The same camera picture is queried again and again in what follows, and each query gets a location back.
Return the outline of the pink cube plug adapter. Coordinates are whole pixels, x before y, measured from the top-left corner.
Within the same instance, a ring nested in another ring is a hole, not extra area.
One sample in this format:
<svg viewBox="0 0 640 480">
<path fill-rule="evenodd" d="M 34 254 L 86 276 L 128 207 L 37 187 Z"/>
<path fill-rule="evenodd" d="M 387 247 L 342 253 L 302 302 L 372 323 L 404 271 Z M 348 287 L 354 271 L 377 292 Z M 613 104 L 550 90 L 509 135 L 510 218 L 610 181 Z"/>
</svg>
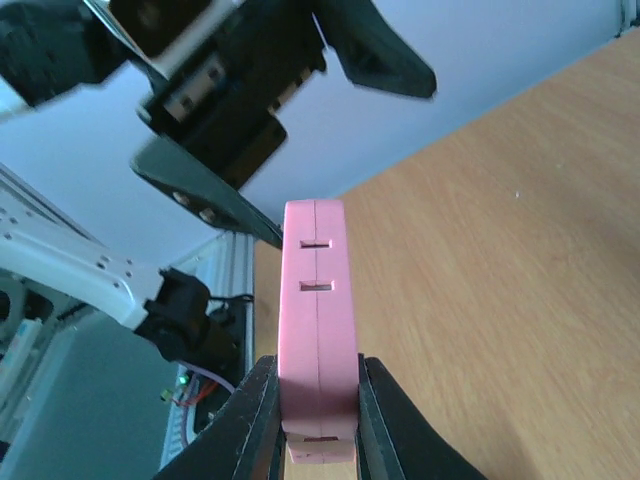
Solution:
<svg viewBox="0 0 640 480">
<path fill-rule="evenodd" d="M 359 366 L 344 207 L 285 207 L 278 324 L 281 426 L 293 462 L 355 458 Z"/>
</svg>

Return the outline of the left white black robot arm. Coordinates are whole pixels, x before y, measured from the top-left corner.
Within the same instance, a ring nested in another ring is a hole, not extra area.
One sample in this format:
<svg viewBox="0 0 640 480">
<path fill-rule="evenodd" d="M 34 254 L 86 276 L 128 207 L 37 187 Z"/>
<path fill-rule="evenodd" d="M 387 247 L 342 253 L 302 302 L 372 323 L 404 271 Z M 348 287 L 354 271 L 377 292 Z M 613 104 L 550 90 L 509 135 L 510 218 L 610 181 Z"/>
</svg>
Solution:
<svg viewBox="0 0 640 480">
<path fill-rule="evenodd" d="M 132 63 L 152 87 L 138 113 L 153 139 L 132 170 L 212 227 L 274 247 L 281 228 L 242 187 L 286 140 L 278 110 L 335 51 L 355 85 L 431 98 L 436 75 L 369 1 L 5 1 L 1 114 L 37 108 Z M 233 364 L 206 287 L 172 268 L 1 208 L 1 266 L 77 298 L 155 344 L 169 361 Z"/>
</svg>

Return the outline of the left small circuit board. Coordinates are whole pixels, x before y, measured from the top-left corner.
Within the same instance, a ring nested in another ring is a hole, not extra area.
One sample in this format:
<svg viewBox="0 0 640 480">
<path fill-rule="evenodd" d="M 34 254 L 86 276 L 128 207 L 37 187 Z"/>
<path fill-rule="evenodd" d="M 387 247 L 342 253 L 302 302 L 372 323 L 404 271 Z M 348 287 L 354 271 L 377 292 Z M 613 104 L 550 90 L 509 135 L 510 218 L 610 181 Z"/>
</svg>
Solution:
<svg viewBox="0 0 640 480">
<path fill-rule="evenodd" d="M 199 402 L 200 376 L 187 372 L 178 376 L 177 383 L 172 388 L 163 390 L 159 398 L 164 403 L 172 403 L 181 407 L 194 406 Z"/>
</svg>

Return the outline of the aluminium front rail frame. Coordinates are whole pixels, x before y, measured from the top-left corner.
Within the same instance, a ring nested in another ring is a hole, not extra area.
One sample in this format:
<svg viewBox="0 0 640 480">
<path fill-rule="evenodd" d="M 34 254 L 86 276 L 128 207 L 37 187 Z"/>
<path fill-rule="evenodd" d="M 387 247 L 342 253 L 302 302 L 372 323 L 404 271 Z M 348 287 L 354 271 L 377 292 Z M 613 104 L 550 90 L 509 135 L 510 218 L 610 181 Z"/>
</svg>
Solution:
<svg viewBox="0 0 640 480">
<path fill-rule="evenodd" d="M 153 344 L 169 362 L 203 375 L 209 349 L 223 343 L 208 319 L 215 297 L 254 292 L 253 237 L 220 235 L 174 266 L 108 250 L 1 169 L 1 267 L 66 294 Z"/>
</svg>

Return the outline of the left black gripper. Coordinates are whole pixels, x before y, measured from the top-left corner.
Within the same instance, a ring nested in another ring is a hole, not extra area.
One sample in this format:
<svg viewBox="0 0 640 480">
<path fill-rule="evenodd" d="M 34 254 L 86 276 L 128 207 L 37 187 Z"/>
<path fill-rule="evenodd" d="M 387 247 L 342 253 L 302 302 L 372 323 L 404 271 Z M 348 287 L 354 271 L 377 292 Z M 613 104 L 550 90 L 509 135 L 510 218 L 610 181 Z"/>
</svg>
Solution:
<svg viewBox="0 0 640 480">
<path fill-rule="evenodd" d="M 434 70 L 372 1 L 312 5 L 353 84 L 434 96 Z M 308 2 L 243 2 L 142 103 L 143 121 L 172 140 L 152 139 L 131 160 L 131 169 L 209 226 L 280 249 L 282 229 L 235 189 L 284 142 L 286 131 L 275 113 L 311 74 L 325 70 L 323 50 Z"/>
</svg>

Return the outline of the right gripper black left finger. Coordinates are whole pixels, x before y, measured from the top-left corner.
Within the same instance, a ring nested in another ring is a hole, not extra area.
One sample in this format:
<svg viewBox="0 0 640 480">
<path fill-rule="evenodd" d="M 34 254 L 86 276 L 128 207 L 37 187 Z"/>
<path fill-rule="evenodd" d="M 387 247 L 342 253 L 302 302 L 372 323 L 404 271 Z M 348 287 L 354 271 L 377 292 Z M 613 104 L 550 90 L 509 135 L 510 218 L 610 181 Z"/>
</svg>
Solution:
<svg viewBox="0 0 640 480">
<path fill-rule="evenodd" d="M 158 473 L 158 480 L 281 477 L 277 358 L 261 357 L 212 423 Z"/>
</svg>

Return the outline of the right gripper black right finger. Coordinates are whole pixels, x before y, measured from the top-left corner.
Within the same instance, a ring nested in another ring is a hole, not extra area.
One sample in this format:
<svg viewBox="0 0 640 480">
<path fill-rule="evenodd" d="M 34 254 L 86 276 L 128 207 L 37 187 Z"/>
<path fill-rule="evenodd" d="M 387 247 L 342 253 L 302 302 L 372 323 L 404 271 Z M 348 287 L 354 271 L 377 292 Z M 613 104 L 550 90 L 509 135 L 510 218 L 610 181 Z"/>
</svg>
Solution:
<svg viewBox="0 0 640 480">
<path fill-rule="evenodd" d="M 432 428 L 380 359 L 360 355 L 359 370 L 359 479 L 485 478 Z"/>
</svg>

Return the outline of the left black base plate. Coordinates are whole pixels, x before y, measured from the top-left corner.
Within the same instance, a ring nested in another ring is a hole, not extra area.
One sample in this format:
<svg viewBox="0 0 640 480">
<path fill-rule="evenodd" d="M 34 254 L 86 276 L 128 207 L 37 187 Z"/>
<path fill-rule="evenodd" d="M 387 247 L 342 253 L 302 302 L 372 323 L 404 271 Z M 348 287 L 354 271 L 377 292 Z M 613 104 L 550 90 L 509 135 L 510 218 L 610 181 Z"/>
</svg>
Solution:
<svg viewBox="0 0 640 480">
<path fill-rule="evenodd" d="M 223 343 L 214 344 L 207 351 L 206 362 L 201 366 L 218 374 L 233 387 L 243 380 L 253 362 L 253 296 L 242 294 L 234 297 L 215 297 L 208 319 L 217 327 L 216 333 L 222 333 Z M 221 385 L 203 395 L 193 410 L 190 429 L 199 434 L 213 420 L 218 411 L 229 399 L 231 393 Z"/>
</svg>

